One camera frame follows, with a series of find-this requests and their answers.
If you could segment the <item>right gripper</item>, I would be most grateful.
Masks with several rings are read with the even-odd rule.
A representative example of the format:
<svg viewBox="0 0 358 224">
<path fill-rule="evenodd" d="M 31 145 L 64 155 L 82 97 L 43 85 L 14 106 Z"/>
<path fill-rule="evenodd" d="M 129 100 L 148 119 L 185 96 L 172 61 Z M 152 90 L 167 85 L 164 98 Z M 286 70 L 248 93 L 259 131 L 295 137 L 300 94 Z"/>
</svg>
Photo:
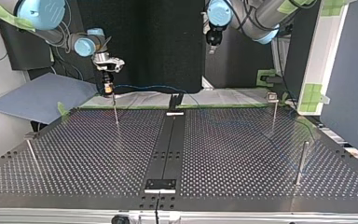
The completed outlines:
<svg viewBox="0 0 358 224">
<path fill-rule="evenodd" d="M 102 83 L 104 85 L 112 85 L 114 83 L 114 76 L 111 72 L 102 71 Z"/>
</svg>

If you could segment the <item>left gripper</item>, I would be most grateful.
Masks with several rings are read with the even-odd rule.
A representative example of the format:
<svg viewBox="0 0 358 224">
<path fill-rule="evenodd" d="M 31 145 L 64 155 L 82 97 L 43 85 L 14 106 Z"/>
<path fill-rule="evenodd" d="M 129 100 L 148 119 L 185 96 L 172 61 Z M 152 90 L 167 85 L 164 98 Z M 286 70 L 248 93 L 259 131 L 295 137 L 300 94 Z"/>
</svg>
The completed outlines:
<svg viewBox="0 0 358 224">
<path fill-rule="evenodd" d="M 219 46 L 222 42 L 223 35 L 221 31 L 209 30 L 206 33 L 206 42 L 210 45 L 209 54 L 214 54 L 215 46 Z"/>
</svg>

